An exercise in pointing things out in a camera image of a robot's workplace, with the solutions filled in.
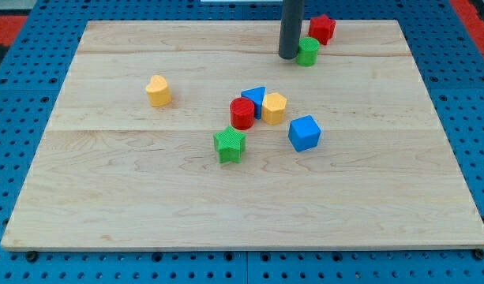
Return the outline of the grey cylindrical robot arm rod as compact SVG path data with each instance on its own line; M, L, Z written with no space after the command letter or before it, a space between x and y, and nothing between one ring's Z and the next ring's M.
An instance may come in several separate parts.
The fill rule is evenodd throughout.
M305 2L305 0L283 0L278 49L279 56L283 59L290 60L298 54Z

